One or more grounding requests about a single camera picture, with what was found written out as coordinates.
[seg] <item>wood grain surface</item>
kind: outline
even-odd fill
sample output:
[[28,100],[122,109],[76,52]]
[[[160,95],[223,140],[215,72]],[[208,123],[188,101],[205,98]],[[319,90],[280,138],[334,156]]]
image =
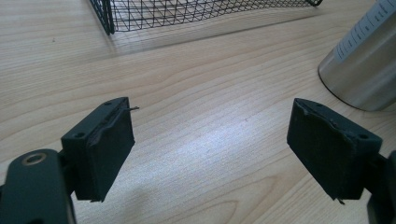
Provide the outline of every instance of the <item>wood grain surface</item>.
[[318,64],[374,0],[266,9],[106,36],[88,0],[0,2],[0,183],[9,163],[104,101],[130,97],[136,145],[78,223],[367,223],[286,143],[292,101],[329,106],[396,147],[396,113],[334,97]]

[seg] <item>black plastic part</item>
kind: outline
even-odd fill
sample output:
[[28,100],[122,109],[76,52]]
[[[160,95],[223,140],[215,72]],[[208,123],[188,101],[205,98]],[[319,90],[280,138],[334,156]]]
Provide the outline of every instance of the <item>black plastic part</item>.
[[127,97],[108,101],[62,137],[79,200],[103,201],[134,145]]
[[58,153],[39,149],[8,167],[0,202],[2,224],[76,223]]
[[321,105],[295,99],[288,144],[332,199],[359,199],[366,162],[382,139]]
[[73,193],[73,191],[75,191],[76,184],[79,180],[78,171],[76,169],[76,165],[65,157],[64,150],[61,150],[58,155],[59,159],[61,160],[62,171],[64,173],[66,191],[67,194],[70,195]]
[[372,190],[373,195],[367,203],[369,222],[370,224],[396,223],[396,151],[393,151],[387,160],[381,156],[376,163],[380,164],[378,170],[382,170],[382,174],[378,172],[367,174],[380,176],[379,181],[372,181],[376,187]]
[[377,154],[366,162],[364,167],[363,186],[368,189],[377,201],[391,207],[386,170],[389,160]]

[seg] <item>wire mesh basket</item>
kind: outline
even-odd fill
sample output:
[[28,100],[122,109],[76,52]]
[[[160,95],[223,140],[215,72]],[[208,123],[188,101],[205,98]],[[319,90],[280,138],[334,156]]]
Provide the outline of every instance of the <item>wire mesh basket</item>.
[[90,0],[108,35],[203,21],[269,7],[317,7],[322,0]]

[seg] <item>stainless steel bottle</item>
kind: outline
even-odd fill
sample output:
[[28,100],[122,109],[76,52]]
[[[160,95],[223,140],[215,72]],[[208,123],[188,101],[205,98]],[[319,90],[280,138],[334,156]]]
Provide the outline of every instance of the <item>stainless steel bottle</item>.
[[396,109],[396,0],[378,0],[320,63],[325,86],[362,110]]

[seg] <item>metal cylinder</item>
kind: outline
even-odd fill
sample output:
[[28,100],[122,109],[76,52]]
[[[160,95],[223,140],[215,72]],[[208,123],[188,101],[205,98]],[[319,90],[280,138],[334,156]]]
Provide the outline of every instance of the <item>metal cylinder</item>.
[[362,110],[396,109],[396,0],[378,0],[318,67],[324,85]]

